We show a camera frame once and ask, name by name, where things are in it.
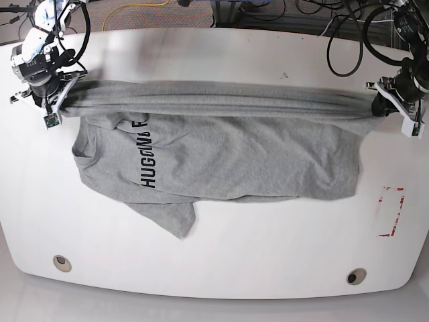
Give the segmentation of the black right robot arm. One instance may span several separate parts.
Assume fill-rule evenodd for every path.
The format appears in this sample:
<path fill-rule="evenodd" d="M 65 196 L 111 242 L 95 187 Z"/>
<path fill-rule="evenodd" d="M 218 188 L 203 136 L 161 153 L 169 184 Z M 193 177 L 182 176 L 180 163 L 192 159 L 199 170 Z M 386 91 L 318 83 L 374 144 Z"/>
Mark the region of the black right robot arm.
<path fill-rule="evenodd" d="M 82 9 L 85 22 L 84 40 L 78 51 L 62 43 L 77 7 Z M 91 31 L 86 1 L 31 1 L 25 8 L 11 6 L 7 10 L 27 13 L 32 25 L 24 41 L 11 53 L 12 71 L 28 89 L 14 94 L 10 102 L 31 97 L 42 110 L 46 127 L 57 126 L 62 123 L 60 107 L 68 92 L 88 73 L 80 63 Z"/>

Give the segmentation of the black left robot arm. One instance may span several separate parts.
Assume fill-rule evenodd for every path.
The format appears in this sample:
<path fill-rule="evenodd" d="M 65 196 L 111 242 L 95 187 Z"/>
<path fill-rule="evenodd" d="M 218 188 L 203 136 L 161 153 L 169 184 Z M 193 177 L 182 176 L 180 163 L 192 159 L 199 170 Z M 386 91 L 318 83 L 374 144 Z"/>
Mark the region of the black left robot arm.
<path fill-rule="evenodd" d="M 352 9 L 348 1 L 342 1 L 341 6 L 347 13 L 335 16 L 339 22 L 329 38 L 326 49 L 329 70 L 342 78 L 355 74 L 363 61 L 365 50 L 380 62 L 398 67 L 395 76 L 383 76 L 379 81 L 366 84 L 368 89 L 377 91 L 371 107 L 372 113 L 377 117 L 385 117 L 398 112 L 402 115 L 405 125 L 409 123 L 412 129 L 422 128 L 424 114 L 422 104 L 428 96 L 428 2 L 378 1 L 371 4 L 373 10 L 364 20 L 359 20 L 356 16 L 357 12 L 362 12 L 361 6 Z M 381 53 L 371 43 L 369 28 L 379 23 L 379 18 L 384 14 L 390 18 L 392 44 L 409 50 L 410 57 L 391 58 Z M 332 67 L 330 48 L 334 37 L 348 19 L 352 20 L 357 28 L 359 55 L 355 67 L 350 72 L 339 73 Z"/>

